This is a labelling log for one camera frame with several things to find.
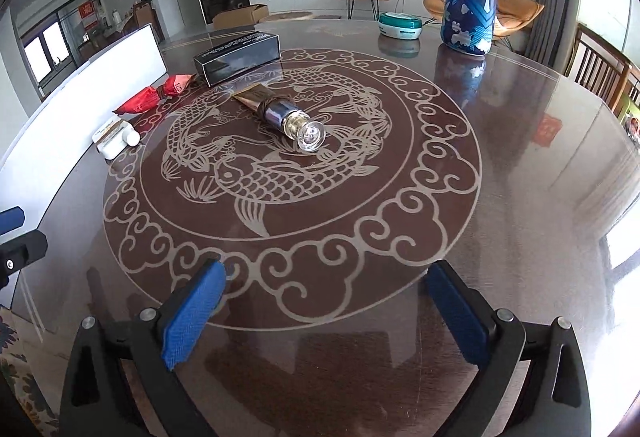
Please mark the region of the wooden dining chair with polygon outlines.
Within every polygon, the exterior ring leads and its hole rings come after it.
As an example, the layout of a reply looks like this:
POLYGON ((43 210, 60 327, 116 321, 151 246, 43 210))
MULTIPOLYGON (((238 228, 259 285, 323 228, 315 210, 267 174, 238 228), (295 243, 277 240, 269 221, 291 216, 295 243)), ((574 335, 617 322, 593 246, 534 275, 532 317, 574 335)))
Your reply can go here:
POLYGON ((639 114, 639 67, 582 23, 564 75, 599 97, 617 116, 639 114))

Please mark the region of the teal white round device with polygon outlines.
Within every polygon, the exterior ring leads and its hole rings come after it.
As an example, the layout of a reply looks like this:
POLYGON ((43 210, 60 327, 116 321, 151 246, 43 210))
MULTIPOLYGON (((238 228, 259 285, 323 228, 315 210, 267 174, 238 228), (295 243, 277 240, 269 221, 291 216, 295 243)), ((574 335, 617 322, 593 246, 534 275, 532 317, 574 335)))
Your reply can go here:
POLYGON ((423 21, 411 14, 384 12, 378 16, 378 29, 385 37, 417 40, 423 30, 423 21))

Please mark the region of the brown cardboard box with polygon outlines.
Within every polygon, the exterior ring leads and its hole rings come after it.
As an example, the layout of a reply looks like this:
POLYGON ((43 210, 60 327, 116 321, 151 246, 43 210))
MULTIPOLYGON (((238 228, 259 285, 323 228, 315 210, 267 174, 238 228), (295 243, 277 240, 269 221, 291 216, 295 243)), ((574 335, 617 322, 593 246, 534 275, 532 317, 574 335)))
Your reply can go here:
POLYGON ((224 11, 213 19, 214 30, 228 30, 250 26, 259 23, 269 15, 269 8, 265 4, 252 4, 248 7, 224 11))

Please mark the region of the orange lounge chair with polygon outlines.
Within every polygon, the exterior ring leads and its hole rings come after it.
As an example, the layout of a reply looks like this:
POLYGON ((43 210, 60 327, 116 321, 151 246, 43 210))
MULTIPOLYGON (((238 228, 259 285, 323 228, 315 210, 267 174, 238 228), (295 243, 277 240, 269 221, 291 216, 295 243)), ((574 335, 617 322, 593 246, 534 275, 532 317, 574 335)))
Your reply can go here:
MULTIPOLYGON (((426 11, 442 20, 445 0, 424 0, 426 11)), ((505 38, 532 24, 544 10, 544 5, 534 0, 498 0, 494 37, 505 38)))

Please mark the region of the white small box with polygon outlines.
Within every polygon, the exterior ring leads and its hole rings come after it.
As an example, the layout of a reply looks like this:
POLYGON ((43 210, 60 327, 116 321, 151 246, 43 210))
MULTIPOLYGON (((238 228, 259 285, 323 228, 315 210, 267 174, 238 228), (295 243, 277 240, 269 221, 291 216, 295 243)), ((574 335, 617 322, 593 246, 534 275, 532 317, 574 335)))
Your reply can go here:
POLYGON ((125 139, 128 129, 125 119, 112 114, 91 137, 96 151, 105 160, 115 160, 128 146, 125 139))

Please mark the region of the red snack packet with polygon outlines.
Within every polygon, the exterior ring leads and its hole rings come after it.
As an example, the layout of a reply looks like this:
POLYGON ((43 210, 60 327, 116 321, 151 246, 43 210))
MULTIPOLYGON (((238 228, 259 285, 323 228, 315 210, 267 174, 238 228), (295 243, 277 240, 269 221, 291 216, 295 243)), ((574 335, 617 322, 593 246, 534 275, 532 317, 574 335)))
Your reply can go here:
POLYGON ((157 88, 161 98, 180 96, 189 87, 193 76, 191 74, 171 75, 157 88))
POLYGON ((160 103, 160 95, 157 90, 148 86, 137 92, 121 106, 116 108, 115 114, 139 114, 152 110, 160 103))

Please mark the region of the small white bottle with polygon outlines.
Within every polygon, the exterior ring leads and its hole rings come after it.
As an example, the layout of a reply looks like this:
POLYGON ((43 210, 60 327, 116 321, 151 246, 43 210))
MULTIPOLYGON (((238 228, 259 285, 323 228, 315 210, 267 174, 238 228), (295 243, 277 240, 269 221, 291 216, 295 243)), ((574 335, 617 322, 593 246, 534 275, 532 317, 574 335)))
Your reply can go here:
POLYGON ((122 141, 127 146, 137 146, 140 143, 140 134, 132 126, 126 126, 122 130, 122 141))

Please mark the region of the black rectangular box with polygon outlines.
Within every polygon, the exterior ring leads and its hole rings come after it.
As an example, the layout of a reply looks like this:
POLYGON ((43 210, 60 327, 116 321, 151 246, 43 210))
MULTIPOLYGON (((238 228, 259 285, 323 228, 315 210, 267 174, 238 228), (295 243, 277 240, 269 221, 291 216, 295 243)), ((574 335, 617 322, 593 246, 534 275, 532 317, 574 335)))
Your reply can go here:
POLYGON ((207 86, 215 87, 280 58, 278 35, 253 32, 224 41, 194 56, 193 61, 198 75, 207 86))

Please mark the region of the gold cosmetic tube silver cap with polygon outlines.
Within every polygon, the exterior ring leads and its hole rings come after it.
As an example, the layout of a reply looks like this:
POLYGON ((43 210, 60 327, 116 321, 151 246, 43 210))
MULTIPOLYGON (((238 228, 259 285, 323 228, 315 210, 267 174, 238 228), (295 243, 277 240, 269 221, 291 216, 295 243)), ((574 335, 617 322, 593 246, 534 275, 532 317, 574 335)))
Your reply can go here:
POLYGON ((326 141, 326 127, 288 97, 259 84, 232 94, 261 121, 294 141, 299 150, 317 152, 326 141))

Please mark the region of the white cardboard storage box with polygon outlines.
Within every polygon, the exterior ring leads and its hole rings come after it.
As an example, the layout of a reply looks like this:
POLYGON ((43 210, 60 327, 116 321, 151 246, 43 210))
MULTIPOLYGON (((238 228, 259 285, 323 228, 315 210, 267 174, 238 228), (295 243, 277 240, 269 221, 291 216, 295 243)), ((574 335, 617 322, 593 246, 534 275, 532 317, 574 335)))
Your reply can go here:
POLYGON ((18 206, 18 235, 39 223, 92 135, 112 113, 167 72, 149 25, 120 38, 67 77, 23 126, 1 160, 1 208, 18 206))

